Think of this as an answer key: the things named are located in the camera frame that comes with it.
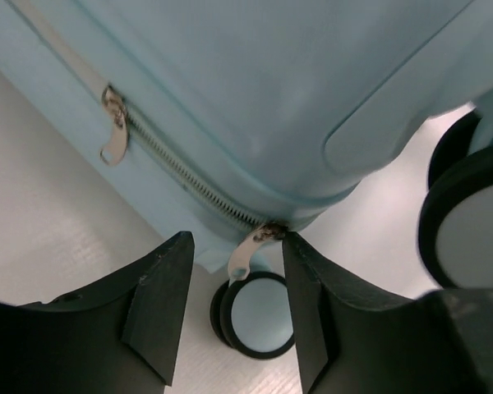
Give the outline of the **light blue hard-shell suitcase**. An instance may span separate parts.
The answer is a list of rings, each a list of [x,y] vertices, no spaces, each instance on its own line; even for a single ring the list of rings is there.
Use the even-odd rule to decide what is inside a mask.
[[[155,230],[228,270],[212,324],[246,356],[294,343],[260,249],[466,103],[418,248],[441,286],[493,288],[493,1],[0,1],[0,71]]]

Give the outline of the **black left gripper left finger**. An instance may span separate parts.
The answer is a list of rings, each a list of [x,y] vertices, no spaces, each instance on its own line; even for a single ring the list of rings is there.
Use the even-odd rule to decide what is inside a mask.
[[[173,383],[195,242],[181,231],[44,304],[0,302],[0,393],[161,393]]]

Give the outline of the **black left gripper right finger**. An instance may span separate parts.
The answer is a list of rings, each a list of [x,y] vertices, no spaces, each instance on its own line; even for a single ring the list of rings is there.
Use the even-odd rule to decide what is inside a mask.
[[[493,289],[411,300],[295,232],[282,249],[305,393],[493,393]]]

